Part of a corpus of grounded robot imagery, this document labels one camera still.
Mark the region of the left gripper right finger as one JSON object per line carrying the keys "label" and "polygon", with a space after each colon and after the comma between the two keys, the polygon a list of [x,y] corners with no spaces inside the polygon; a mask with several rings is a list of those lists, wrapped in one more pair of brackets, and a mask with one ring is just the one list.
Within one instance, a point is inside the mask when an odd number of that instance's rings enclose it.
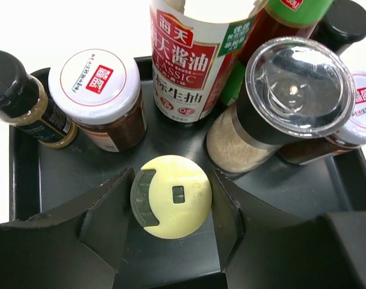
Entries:
{"label": "left gripper right finger", "polygon": [[212,217],[228,288],[366,288],[366,211],[303,219],[211,173]]}

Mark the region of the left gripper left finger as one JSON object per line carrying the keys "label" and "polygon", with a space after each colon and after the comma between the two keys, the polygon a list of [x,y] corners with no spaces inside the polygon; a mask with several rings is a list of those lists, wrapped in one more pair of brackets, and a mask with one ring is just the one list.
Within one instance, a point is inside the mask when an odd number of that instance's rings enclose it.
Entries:
{"label": "left gripper left finger", "polygon": [[0,288],[112,288],[133,180],[128,168],[51,210],[0,224]]}

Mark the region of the yellow-cap white powder jar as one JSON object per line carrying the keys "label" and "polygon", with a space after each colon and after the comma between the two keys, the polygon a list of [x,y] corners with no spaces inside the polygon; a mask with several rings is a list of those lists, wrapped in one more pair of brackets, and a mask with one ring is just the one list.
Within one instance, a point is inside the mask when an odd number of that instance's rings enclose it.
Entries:
{"label": "yellow-cap white powder jar", "polygon": [[130,192],[133,215],[149,234],[179,239],[197,231],[211,210],[212,189],[194,161],[163,155],[148,161],[135,176]]}

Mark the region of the red-label lid spice jar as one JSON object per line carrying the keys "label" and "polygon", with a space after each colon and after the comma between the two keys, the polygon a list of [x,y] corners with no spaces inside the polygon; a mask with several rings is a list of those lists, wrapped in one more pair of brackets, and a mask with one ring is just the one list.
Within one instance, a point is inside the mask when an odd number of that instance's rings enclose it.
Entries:
{"label": "red-label lid spice jar", "polygon": [[353,73],[355,106],[350,119],[333,134],[286,144],[278,154],[291,164],[307,165],[324,157],[334,157],[366,145],[366,70]]}

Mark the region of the red-label lid brown jar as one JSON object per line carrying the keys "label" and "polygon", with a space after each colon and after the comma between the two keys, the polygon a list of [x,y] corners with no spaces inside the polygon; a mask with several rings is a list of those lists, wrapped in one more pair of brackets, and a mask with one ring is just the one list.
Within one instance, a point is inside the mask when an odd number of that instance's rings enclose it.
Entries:
{"label": "red-label lid brown jar", "polygon": [[124,52],[86,49],[49,70],[52,99],[99,148],[122,152],[145,136],[140,72]]}

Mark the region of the small dark pepper bottle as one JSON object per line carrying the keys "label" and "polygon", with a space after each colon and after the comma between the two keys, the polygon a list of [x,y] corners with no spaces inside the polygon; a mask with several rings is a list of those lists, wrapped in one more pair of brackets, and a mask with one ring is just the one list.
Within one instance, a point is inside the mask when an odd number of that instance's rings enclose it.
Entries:
{"label": "small dark pepper bottle", "polygon": [[4,51],[0,51],[0,120],[53,149],[71,144],[78,132],[75,122],[49,98],[41,81]]}

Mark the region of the silver-lid white powder jar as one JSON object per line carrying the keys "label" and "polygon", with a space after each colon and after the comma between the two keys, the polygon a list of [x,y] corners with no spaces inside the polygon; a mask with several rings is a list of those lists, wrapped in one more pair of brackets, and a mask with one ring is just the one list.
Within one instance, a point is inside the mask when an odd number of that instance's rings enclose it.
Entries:
{"label": "silver-lid white powder jar", "polygon": [[303,37],[278,37],[250,57],[235,103],[206,137],[213,163],[245,173],[282,146],[327,137],[349,119],[356,86],[330,49]]}

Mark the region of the tall black-cap sauce bottle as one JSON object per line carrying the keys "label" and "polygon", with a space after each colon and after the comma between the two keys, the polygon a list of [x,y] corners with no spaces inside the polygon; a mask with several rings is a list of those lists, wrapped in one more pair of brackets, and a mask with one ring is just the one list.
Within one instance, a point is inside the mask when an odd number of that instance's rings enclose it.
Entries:
{"label": "tall black-cap sauce bottle", "polygon": [[266,1],[151,1],[154,99],[181,123],[215,106]]}

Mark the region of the yellow-cap red sauce bottle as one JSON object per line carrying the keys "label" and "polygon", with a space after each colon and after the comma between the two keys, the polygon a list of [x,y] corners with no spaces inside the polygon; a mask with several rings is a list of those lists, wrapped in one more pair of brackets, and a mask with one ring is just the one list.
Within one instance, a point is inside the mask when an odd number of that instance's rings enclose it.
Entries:
{"label": "yellow-cap red sauce bottle", "polygon": [[265,42],[277,37],[310,38],[333,0],[270,0],[259,12],[247,42],[238,56],[219,101],[226,106],[234,103],[244,79],[244,71],[252,54]]}

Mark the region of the small black-cap spice bottle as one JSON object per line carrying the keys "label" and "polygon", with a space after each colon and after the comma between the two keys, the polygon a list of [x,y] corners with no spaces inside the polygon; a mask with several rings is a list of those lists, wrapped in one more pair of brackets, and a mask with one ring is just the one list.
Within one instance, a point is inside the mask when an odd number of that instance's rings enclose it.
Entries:
{"label": "small black-cap spice bottle", "polygon": [[334,1],[310,39],[341,55],[366,37],[366,10],[351,0]]}

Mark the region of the black plastic tray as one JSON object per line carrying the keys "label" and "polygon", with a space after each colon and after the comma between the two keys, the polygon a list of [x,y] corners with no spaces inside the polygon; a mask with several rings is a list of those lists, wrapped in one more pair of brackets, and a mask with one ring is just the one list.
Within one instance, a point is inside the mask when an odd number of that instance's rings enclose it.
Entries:
{"label": "black plastic tray", "polygon": [[[216,169],[205,137],[220,114],[215,109],[194,125],[164,117],[153,100],[151,60],[137,58],[145,103],[147,133],[122,153],[99,149],[84,134],[64,149],[50,149],[26,134],[10,131],[11,218],[27,219],[53,209],[112,178],[126,168],[135,172],[160,155],[181,155],[209,177]],[[366,211],[366,160],[361,151],[295,166],[273,156],[245,174],[223,173],[242,190],[303,219],[327,213]],[[114,288],[228,288],[221,271],[212,213],[188,237],[162,240],[131,218],[122,264]]]}

